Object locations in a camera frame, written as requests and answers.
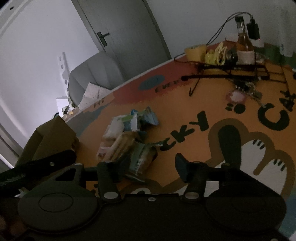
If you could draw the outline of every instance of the table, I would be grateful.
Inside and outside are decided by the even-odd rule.
[[[291,93],[296,93],[292,71],[271,63],[269,71],[284,74]],[[222,127],[234,126],[241,137],[240,169],[281,194],[287,203],[287,214],[280,231],[290,237],[296,231],[296,110],[288,111],[279,101],[287,91],[283,75],[271,74],[278,82],[259,81],[256,89],[263,93],[267,108],[248,98],[244,105],[229,105],[226,95],[234,85],[225,79],[201,79],[195,93],[189,88],[196,80],[182,82],[182,75],[196,73],[194,66],[168,61],[115,89],[104,99],[72,117],[67,123],[77,133],[80,148],[77,161],[85,167],[97,164],[96,153],[102,135],[112,117],[128,114],[147,106],[156,113],[159,126],[148,132],[147,142],[166,140],[169,150],[159,151],[146,173],[147,185],[122,181],[122,193],[180,193],[186,184],[175,169],[175,155],[182,153],[189,161],[206,162],[218,167],[224,161],[218,142]],[[177,131],[181,138],[172,135]],[[94,183],[88,183],[89,190]],[[207,185],[206,195],[217,189]]]

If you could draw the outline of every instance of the door handle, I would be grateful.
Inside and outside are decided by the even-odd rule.
[[[106,36],[110,35],[109,33],[106,33],[104,35],[102,35],[101,32],[98,32],[97,35],[99,36],[99,39],[101,40],[102,44],[104,47],[106,47],[108,44],[106,42],[106,40],[104,39]]]

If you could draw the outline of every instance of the door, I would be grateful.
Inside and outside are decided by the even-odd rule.
[[[78,0],[126,80],[169,59],[143,0]]]

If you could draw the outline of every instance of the gray chair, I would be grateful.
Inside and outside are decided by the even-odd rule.
[[[124,83],[118,64],[105,52],[99,52],[76,67],[69,76],[69,95],[79,105],[89,83],[112,90]]]

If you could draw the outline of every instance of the glass bottle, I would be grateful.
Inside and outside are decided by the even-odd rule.
[[[235,17],[239,38],[237,40],[238,64],[255,64],[254,47],[246,32],[244,17]]]

